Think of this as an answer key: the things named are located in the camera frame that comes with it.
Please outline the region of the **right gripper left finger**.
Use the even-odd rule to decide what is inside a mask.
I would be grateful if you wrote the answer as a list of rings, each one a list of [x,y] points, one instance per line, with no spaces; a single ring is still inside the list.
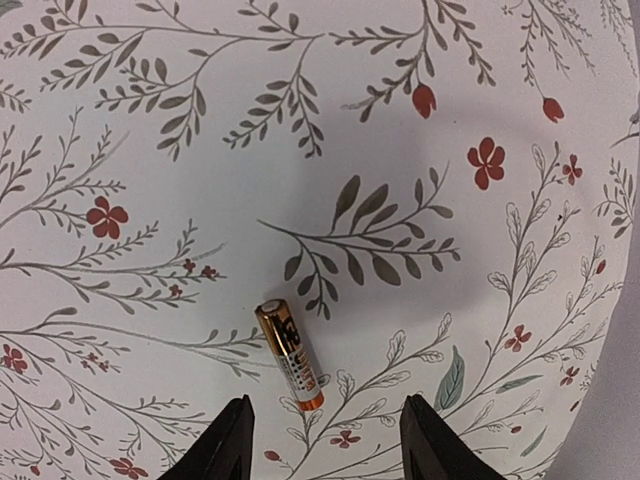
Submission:
[[[249,396],[233,398],[159,480],[249,480],[254,424]]]

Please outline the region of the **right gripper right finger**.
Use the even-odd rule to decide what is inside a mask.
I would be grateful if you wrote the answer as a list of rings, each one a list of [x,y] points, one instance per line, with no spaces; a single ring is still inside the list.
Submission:
[[[404,402],[401,449],[406,480],[500,480],[419,394]]]

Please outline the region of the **gold battery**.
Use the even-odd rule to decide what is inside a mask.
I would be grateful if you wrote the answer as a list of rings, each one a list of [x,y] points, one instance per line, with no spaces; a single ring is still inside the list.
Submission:
[[[319,409],[324,395],[288,303],[268,300],[255,309],[255,316],[299,409]]]

